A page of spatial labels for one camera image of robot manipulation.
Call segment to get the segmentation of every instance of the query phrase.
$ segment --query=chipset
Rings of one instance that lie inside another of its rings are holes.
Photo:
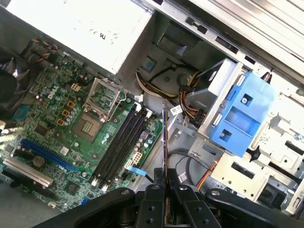
[[[88,114],[83,114],[83,116],[73,126],[73,132],[81,138],[86,139],[92,143],[97,136],[101,126],[101,122],[93,119]]]
[[[41,125],[38,125],[35,130],[34,130],[36,133],[42,135],[43,137],[46,136],[46,134],[48,133],[48,129],[41,126]]]

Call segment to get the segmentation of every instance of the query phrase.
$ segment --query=blue plastic bracket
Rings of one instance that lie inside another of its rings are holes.
[[[223,102],[220,122],[209,138],[231,153],[243,157],[266,118],[277,92],[252,72],[244,74],[241,85],[234,85]]]

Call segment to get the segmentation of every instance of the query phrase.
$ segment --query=gray metal panel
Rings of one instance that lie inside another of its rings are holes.
[[[304,75],[301,0],[190,0]]]

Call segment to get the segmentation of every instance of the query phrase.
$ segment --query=screw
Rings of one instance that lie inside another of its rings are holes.
[[[129,194],[129,191],[128,190],[124,190],[124,191],[121,192],[121,194],[122,195],[127,195],[127,194]]]
[[[300,140],[301,142],[304,142],[304,135],[298,135],[298,140]]]
[[[157,189],[160,189],[160,187],[158,185],[154,185],[154,186],[152,186],[152,189],[157,190]]]
[[[248,101],[248,100],[247,100],[246,98],[244,98],[244,97],[242,98],[242,103],[243,103],[243,104],[246,104],[247,101]]]
[[[188,189],[187,186],[185,186],[185,185],[181,185],[179,188],[180,188],[180,190],[187,190]]]
[[[220,195],[219,191],[212,191],[211,194],[213,196],[219,196]]]

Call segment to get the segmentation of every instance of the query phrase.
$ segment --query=integrated circuit chip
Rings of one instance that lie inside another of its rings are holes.
[[[78,189],[79,189],[79,185],[75,184],[70,180],[67,182],[65,187],[65,191],[67,193],[70,193],[72,196],[74,196],[77,193]]]
[[[6,147],[5,147],[5,151],[8,152],[8,153],[12,153],[14,150],[14,147],[10,144],[8,144]]]
[[[48,133],[48,129],[41,126],[41,125],[38,125],[36,128],[35,128],[35,132],[42,135],[43,137],[46,136],[46,134]]]
[[[100,121],[93,119],[88,114],[83,114],[73,126],[73,132],[81,138],[93,142],[101,127]]]

